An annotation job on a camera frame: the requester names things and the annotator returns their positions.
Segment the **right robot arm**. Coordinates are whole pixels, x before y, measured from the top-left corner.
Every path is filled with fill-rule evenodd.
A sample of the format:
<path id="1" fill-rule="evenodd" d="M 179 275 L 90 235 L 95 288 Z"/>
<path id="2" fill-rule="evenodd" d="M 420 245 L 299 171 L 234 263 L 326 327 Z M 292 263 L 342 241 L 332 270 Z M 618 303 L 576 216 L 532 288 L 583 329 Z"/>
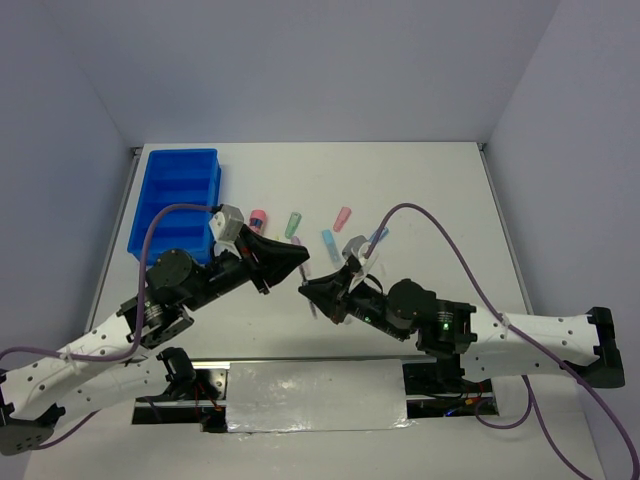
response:
<path id="1" fill-rule="evenodd" d="M 410 279 L 381 292 L 354 283 L 346 268 L 299 289 L 335 324 L 352 316 L 435 358 L 436 383 L 457 391 L 467 381 L 520 375 L 561 375 L 571 368 L 589 386 L 624 386 L 624 367 L 609 309 L 583 315 L 545 317 L 505 314 L 443 300 Z"/>

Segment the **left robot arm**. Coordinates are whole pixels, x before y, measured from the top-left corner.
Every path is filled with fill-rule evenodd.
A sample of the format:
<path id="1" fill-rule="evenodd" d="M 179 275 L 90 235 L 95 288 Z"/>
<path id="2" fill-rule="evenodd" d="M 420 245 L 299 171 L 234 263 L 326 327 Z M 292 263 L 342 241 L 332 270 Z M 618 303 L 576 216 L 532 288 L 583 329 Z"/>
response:
<path id="1" fill-rule="evenodd" d="M 189 396 L 197 376 L 187 353 L 169 341 L 190 328 L 192 313 L 251 283 L 261 294 L 309 258 L 308 250 L 265 239 L 242 227 L 234 252 L 207 264 L 169 249 L 146 268 L 141 295 L 102 324 L 36 360 L 1 374 L 1 453 L 55 445 L 54 431 L 124 400 Z"/>

